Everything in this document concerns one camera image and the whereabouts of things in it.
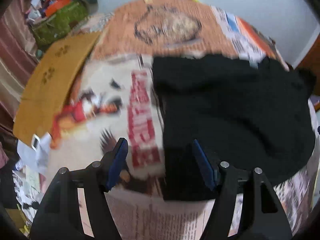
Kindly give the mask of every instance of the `cardboard flap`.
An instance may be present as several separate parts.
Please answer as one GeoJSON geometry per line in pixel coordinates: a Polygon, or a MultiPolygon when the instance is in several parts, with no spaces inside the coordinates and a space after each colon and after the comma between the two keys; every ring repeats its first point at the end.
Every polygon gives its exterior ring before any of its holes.
{"type": "Polygon", "coordinates": [[[35,68],[21,97],[13,134],[31,145],[33,134],[50,132],[52,119],[64,105],[76,74],[100,32],[80,34],[52,44],[35,68]]]}

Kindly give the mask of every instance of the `black cloth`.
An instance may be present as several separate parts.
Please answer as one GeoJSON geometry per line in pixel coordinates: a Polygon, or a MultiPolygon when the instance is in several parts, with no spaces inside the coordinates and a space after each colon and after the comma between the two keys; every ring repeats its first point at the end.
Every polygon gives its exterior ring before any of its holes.
{"type": "Polygon", "coordinates": [[[215,197],[191,153],[194,139],[209,160],[260,167],[272,185],[293,176],[312,154],[308,98],[315,77],[309,73],[287,72],[269,58],[253,68],[222,55],[155,57],[153,81],[165,106],[167,200],[215,197]]]}
{"type": "Polygon", "coordinates": [[[0,202],[4,208],[17,208],[17,195],[14,191],[14,182],[12,177],[12,169],[15,161],[9,160],[5,166],[0,169],[0,202]]]}

